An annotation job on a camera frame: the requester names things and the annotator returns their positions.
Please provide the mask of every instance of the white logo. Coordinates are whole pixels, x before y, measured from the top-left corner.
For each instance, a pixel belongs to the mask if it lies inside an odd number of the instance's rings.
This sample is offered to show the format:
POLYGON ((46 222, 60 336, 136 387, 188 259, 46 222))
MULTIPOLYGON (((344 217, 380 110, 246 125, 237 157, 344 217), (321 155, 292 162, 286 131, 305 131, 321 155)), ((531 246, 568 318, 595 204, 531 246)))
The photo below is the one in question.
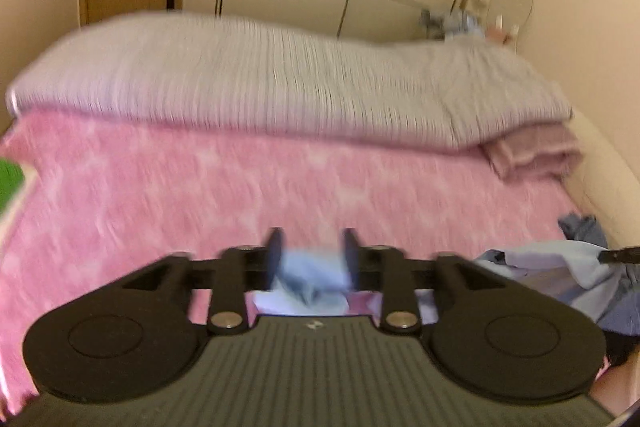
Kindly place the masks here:
POLYGON ((310 330, 316 331, 316 330, 319 330, 320 328, 324 328, 324 323, 320 321, 311 321, 306 324, 306 327, 309 328, 310 330))

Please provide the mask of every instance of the green mat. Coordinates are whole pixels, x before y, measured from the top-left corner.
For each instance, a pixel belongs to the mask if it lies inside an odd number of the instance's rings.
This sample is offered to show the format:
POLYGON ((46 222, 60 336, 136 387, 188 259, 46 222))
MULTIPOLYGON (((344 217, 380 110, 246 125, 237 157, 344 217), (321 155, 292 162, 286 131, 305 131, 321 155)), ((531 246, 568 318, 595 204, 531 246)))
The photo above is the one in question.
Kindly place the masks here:
POLYGON ((23 184, 22 168, 17 163, 0 158, 0 214, 4 214, 23 184))

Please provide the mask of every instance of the gray striped blanket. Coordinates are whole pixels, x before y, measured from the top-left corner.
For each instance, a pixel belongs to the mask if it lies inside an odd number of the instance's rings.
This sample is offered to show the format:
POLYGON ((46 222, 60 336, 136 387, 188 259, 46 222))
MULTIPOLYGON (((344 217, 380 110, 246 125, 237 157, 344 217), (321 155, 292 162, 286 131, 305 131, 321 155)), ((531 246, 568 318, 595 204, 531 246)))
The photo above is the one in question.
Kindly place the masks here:
POLYGON ((11 110, 459 150, 568 119, 556 84, 482 39, 375 45, 237 18, 141 13, 87 26, 11 85, 11 110))

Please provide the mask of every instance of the black strap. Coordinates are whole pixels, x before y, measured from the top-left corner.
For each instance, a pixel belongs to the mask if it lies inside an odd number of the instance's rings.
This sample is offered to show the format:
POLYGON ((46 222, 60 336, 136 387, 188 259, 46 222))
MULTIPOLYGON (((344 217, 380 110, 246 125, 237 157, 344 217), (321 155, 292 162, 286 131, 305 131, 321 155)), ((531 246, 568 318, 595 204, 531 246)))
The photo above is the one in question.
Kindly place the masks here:
POLYGON ((602 250, 598 254, 598 261, 602 264, 640 264, 640 247, 602 250))

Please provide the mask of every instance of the pink bed sheet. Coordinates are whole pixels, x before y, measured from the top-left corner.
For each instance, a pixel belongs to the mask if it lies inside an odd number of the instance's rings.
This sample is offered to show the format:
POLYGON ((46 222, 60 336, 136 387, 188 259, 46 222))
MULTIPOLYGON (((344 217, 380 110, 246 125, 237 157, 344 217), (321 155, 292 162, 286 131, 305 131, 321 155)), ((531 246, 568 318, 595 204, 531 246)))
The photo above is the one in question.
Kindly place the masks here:
MULTIPOLYGON (((15 411, 34 392, 21 357, 43 313, 172 251, 196 258, 256 244, 363 241, 474 257, 562 237, 575 210, 558 182, 504 185, 479 150, 441 155, 378 146, 206 132, 34 111, 0 155, 40 179, 0 264, 0 384, 15 411)), ((366 309, 357 299, 353 311, 366 309)))

